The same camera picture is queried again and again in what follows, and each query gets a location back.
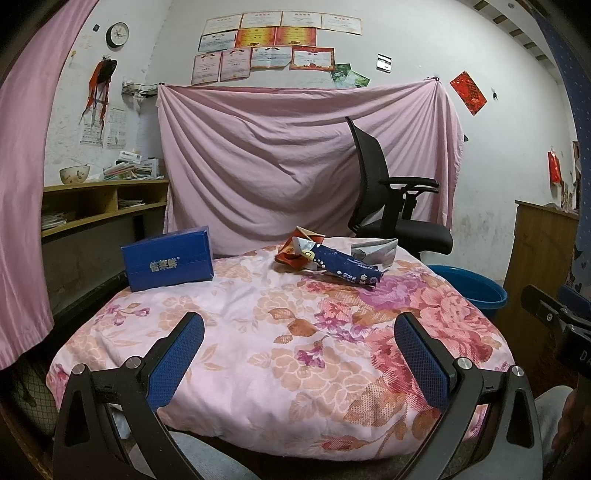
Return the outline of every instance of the blue plastic basin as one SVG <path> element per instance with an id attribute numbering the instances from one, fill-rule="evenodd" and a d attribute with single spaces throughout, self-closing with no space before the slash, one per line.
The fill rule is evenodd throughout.
<path id="1" fill-rule="evenodd" d="M 507 304 L 507 292 L 490 278 L 448 265 L 428 265 L 428 267 L 451 283 L 489 320 L 493 320 L 496 311 Z"/>

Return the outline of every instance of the bowl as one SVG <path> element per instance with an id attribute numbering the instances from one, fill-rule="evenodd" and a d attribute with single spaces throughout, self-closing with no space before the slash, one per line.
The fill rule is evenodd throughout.
<path id="1" fill-rule="evenodd" d="M 60 178 L 64 185 L 69 185 L 70 183 L 82 183 L 88 178 L 89 173 L 89 165 L 79 165 L 61 169 Z"/>

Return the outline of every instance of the crumpled snack wrapper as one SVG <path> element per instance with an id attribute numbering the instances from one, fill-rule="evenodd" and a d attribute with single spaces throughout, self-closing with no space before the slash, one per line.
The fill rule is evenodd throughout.
<path id="1" fill-rule="evenodd" d="M 313 240 L 294 237 L 291 243 L 296 253 L 312 260 L 321 270 L 326 270 L 351 283 L 373 287 L 384 274 L 377 267 L 356 260 L 334 248 L 317 244 Z"/>
<path id="2" fill-rule="evenodd" d="M 303 270 L 305 268 L 316 270 L 317 265 L 314 262 L 311 262 L 309 258 L 296 253 L 291 244 L 294 237 L 305 238 L 306 240 L 311 240 L 317 244 L 322 244 L 326 238 L 324 235 L 298 226 L 289 237 L 289 240 L 285 242 L 285 245 L 280 248 L 279 253 L 275 256 L 275 261 L 283 263 L 284 265 L 289 265 L 294 270 Z"/>
<path id="3" fill-rule="evenodd" d="M 351 245 L 351 256 L 368 265 L 382 265 L 383 268 L 391 267 L 396 257 L 398 239 L 376 240 Z"/>

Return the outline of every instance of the red envelope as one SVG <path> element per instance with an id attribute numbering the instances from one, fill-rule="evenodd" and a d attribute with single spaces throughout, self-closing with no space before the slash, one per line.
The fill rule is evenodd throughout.
<path id="1" fill-rule="evenodd" d="M 486 105 L 486 98 L 467 71 L 464 70 L 459 74 L 450 82 L 450 85 L 464 101 L 472 115 L 476 115 Z"/>

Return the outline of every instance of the pink floral quilt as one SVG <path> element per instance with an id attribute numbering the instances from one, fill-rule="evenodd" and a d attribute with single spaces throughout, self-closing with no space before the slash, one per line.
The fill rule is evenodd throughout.
<path id="1" fill-rule="evenodd" d="M 349 252 L 352 238 L 326 239 Z M 145 355 L 185 312 L 205 340 L 172 402 L 177 430 L 275 455 L 365 460 L 415 451 L 439 416 L 418 388 L 392 325 L 413 312 L 455 356 L 506 370 L 505 339 L 448 282 L 399 248 L 377 288 L 274 262 L 277 246 L 215 261 L 215 278 L 117 294 L 60 349 L 47 375 L 57 405 L 74 365 Z M 479 407 L 467 437 L 478 433 Z"/>

